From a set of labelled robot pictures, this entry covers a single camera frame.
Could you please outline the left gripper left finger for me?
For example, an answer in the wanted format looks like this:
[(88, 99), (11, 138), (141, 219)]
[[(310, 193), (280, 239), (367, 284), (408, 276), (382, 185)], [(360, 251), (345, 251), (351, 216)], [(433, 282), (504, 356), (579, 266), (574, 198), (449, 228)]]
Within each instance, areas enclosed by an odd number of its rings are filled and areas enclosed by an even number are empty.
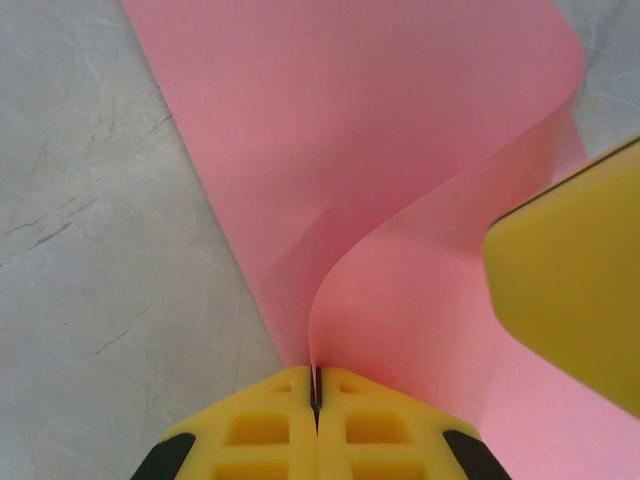
[(294, 367), (170, 428), (130, 480), (317, 480), (312, 374)]

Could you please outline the pink paper sheet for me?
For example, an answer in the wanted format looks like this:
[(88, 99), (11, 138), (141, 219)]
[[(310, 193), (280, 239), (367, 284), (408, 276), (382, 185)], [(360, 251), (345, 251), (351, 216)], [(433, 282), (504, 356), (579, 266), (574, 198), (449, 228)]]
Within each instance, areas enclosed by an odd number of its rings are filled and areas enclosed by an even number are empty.
[(516, 480), (640, 480), (640, 425), (498, 325), (481, 238), (585, 157), (553, 0), (122, 0), (286, 365), (476, 421)]

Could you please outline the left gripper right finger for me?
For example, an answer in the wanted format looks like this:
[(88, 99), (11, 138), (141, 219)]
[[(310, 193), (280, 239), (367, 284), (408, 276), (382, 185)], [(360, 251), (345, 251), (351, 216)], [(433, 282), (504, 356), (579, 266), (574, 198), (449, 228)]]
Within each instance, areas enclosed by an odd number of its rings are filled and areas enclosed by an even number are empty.
[(340, 368), (317, 369), (317, 480), (510, 480), (466, 421)]

